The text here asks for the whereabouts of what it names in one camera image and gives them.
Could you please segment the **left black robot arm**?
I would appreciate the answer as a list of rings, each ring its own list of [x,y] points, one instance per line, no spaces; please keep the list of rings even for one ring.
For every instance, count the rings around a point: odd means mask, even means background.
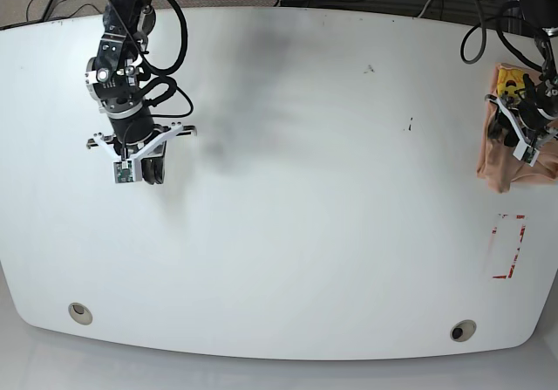
[[[557,37],[557,0],[510,0],[501,5],[496,15],[486,17],[480,0],[474,0],[479,15],[480,52],[467,64],[480,60],[487,45],[487,24],[494,23],[496,34],[507,50],[527,69],[538,73],[532,78],[525,72],[519,80],[507,87],[498,87],[489,93],[485,101],[496,107],[489,120],[487,137],[493,140],[503,137],[504,145],[513,149],[518,161],[533,166],[542,146],[557,138],[557,59],[551,40]],[[515,48],[506,38],[503,24],[517,21],[527,29],[541,62],[535,63]]]

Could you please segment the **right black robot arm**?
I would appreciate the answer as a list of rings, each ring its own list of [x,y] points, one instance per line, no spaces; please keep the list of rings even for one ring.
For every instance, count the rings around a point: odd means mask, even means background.
[[[86,146],[109,154],[118,184],[163,183],[168,141],[196,132],[194,126],[181,122],[194,110],[191,100],[184,113],[152,111],[175,94],[187,96],[173,77],[187,54],[187,20],[176,0],[166,1],[180,26],[180,49],[170,66],[159,68],[147,59],[148,36],[156,24],[152,0],[107,0],[104,33],[86,67],[87,90],[113,130],[112,134],[95,133]]]

